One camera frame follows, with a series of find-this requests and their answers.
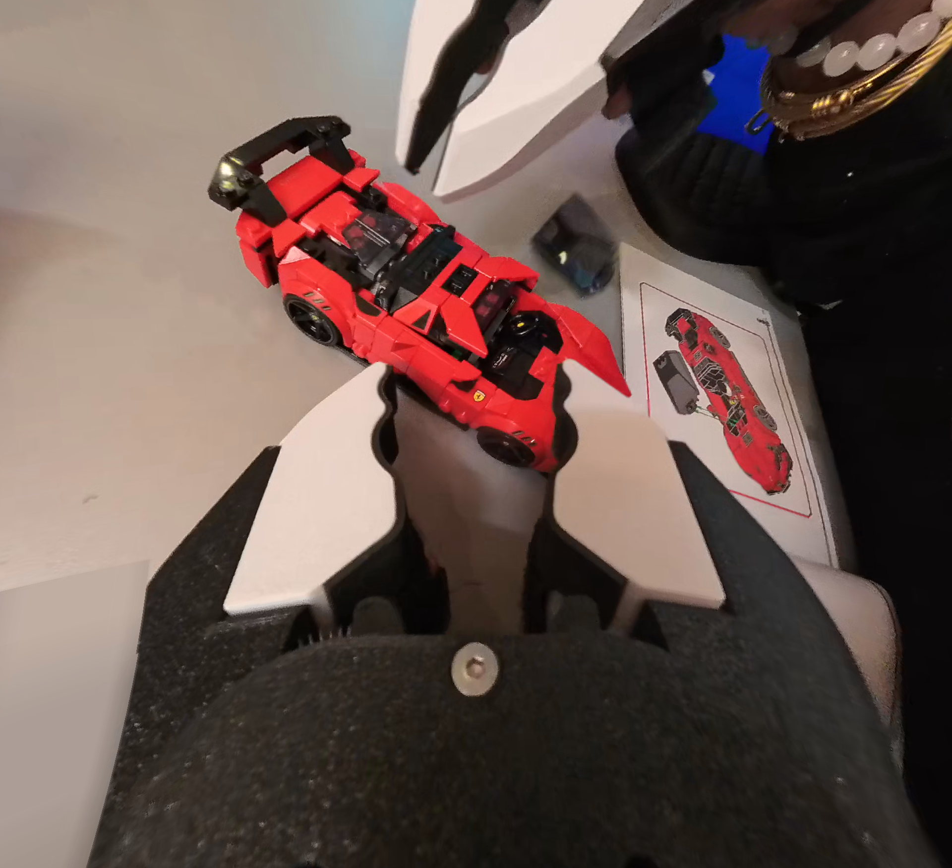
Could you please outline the blue plastic storage bin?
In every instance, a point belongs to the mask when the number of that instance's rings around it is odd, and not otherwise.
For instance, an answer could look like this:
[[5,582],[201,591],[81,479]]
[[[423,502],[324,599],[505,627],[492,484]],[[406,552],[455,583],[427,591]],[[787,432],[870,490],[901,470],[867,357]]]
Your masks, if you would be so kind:
[[722,36],[723,54],[705,72],[715,106],[700,123],[697,133],[737,143],[757,156],[767,149],[773,127],[756,135],[746,125],[761,110],[760,84],[769,61],[766,48],[750,48],[743,39]]

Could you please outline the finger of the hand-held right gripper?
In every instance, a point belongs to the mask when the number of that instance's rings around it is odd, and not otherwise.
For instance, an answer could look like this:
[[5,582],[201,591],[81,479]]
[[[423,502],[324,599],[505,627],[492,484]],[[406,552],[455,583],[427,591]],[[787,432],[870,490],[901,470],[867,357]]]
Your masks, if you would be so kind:
[[398,104],[396,158],[422,168],[506,43],[546,0],[415,0]]
[[433,193],[447,202],[512,175],[597,113],[608,71],[690,0],[546,0],[454,116]]

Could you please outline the person's black clothing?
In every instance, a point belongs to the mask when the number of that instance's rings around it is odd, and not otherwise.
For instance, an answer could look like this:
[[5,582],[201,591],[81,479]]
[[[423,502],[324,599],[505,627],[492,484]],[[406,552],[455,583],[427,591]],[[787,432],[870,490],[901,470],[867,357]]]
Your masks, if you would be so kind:
[[907,789],[950,866],[950,271],[877,283],[803,338],[861,572],[898,618]]

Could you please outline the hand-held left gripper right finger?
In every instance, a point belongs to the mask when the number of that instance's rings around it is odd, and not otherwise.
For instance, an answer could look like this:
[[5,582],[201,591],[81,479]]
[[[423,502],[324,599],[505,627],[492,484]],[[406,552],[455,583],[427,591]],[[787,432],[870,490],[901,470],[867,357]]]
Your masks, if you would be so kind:
[[665,434],[583,365],[562,373],[576,443],[555,474],[554,523],[608,577],[608,611],[719,610],[726,595]]

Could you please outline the red lego car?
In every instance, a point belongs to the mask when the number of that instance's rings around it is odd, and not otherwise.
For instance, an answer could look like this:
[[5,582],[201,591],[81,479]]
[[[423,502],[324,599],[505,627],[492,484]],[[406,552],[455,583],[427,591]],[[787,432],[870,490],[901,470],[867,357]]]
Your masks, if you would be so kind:
[[337,116],[294,118],[222,155],[208,196],[239,212],[245,266],[311,341],[390,367],[490,457],[554,470],[560,366],[631,395],[609,339],[540,296],[530,267],[380,181],[350,133]]

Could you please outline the person's right forearm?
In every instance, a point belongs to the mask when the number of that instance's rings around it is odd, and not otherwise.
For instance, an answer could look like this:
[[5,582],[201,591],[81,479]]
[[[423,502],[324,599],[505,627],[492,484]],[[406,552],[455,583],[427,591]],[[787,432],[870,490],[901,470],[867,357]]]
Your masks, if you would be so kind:
[[828,305],[892,275],[950,275],[950,60],[832,136],[771,133],[761,153],[700,129],[701,75],[641,89],[616,162],[652,232],[702,261],[760,268],[793,303]]

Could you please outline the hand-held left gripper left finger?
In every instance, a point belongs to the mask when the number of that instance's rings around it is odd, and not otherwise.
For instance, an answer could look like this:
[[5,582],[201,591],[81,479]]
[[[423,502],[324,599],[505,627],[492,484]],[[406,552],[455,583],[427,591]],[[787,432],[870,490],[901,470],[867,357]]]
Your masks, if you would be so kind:
[[378,433],[390,369],[370,365],[282,439],[223,608],[240,619],[303,606],[344,620],[347,569],[398,522],[396,481]]

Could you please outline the dark transparent lego canopy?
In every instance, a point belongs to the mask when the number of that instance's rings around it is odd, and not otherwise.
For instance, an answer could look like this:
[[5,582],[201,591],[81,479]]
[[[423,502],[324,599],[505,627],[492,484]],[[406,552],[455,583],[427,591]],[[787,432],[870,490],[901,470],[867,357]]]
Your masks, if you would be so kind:
[[611,283],[618,243],[580,195],[563,202],[531,238],[535,253],[581,296],[601,293]]

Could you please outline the lego instruction booklet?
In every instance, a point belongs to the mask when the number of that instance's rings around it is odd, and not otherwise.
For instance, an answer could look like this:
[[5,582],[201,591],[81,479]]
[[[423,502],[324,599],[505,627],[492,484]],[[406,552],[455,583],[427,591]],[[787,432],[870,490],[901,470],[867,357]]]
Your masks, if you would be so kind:
[[635,408],[686,444],[797,562],[847,640],[901,760],[898,627],[830,514],[768,309],[623,245],[622,349]]

